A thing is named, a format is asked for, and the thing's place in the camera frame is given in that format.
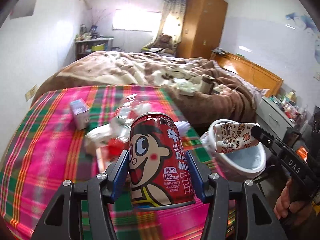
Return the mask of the person's right hand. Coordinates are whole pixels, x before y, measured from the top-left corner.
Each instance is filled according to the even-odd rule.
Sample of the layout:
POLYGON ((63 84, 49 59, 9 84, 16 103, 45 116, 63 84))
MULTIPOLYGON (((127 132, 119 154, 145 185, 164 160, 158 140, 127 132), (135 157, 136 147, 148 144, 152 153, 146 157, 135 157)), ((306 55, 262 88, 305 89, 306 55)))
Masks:
POLYGON ((291 202, 291 188, 292 179, 290 178, 282 190, 281 195, 277 199, 273 211, 278 220, 281 218, 286 218, 289 211, 293 214, 296 214, 296 218, 293 220, 293 225, 300 225, 310 217, 313 211, 313 206, 311 203, 307 202, 291 202))

